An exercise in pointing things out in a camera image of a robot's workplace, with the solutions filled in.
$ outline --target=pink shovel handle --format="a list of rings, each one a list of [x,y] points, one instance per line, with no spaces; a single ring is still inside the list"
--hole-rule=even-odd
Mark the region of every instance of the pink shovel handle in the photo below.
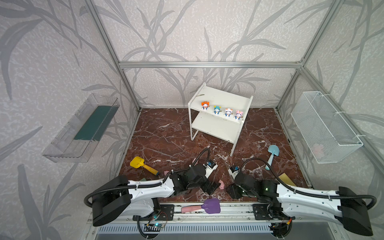
[[[184,213],[186,213],[186,212],[192,212],[192,211],[200,210],[200,209],[201,209],[201,205],[182,207],[182,208],[181,208],[181,213],[184,214]]]

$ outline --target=wall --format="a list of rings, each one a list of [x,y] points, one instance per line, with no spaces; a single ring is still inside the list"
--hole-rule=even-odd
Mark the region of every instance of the wall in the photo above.
[[[384,1],[345,1],[306,67],[383,153]],[[369,211],[372,238],[348,232],[350,239],[381,239],[384,235],[384,176],[359,149],[339,163],[318,164],[290,113],[303,91],[315,91],[299,77],[279,110],[293,144],[317,189],[345,186],[378,198]]]
[[[94,2],[119,61],[299,61],[332,1]],[[146,107],[186,107],[202,82],[254,95],[251,107],[274,107],[293,73],[289,69],[125,71],[136,98]]]
[[[0,3],[0,239],[79,239],[137,112],[82,1]],[[120,108],[88,163],[41,154],[90,93]]]

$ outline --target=yellow sponge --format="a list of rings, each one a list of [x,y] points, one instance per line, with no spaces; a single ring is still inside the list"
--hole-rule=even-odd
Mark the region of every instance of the yellow sponge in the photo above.
[[[292,180],[291,180],[285,173],[283,173],[282,175],[280,175],[279,178],[280,178],[285,184],[288,184],[288,185],[297,187],[297,186],[292,182]]]

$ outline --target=purple shovel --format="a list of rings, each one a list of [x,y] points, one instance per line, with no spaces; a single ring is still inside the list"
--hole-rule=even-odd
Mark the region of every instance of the purple shovel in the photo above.
[[[204,209],[208,214],[218,214],[220,213],[220,201],[217,198],[207,199],[204,201],[203,205],[182,207],[181,213],[192,212],[200,209]]]

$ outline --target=shelf lower tier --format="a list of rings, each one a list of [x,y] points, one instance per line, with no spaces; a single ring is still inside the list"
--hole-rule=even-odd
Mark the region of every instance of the shelf lower tier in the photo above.
[[[234,143],[239,124],[226,121],[215,115],[200,112],[192,123],[192,128],[220,138],[224,141]]]

